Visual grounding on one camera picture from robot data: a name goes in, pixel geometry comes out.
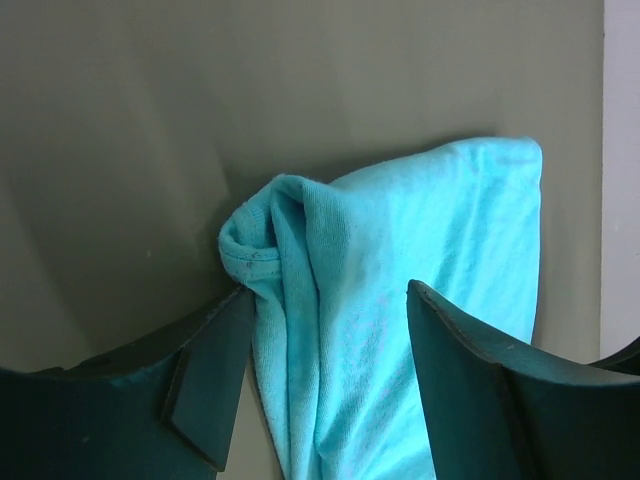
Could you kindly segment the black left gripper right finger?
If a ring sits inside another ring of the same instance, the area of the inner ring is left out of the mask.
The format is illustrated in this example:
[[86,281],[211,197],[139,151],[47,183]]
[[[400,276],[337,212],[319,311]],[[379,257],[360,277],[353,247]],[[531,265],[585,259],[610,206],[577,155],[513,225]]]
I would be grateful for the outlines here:
[[440,479],[635,479],[639,346],[581,364],[407,291],[411,348]]

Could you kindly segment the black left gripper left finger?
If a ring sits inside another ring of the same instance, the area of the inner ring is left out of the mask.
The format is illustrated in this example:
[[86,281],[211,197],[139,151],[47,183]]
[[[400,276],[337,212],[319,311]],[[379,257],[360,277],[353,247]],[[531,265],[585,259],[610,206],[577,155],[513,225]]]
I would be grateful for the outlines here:
[[255,325],[235,289],[122,347],[1,373],[5,479],[213,479],[224,471]]

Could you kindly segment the light blue t shirt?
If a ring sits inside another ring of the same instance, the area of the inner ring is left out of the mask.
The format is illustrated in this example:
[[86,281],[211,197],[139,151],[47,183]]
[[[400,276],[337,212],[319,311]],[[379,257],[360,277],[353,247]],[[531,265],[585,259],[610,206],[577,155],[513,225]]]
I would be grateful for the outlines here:
[[288,479],[430,479],[407,322],[419,280],[533,336],[543,154],[484,137],[320,183],[280,175],[222,226],[226,272],[255,295],[258,390]]

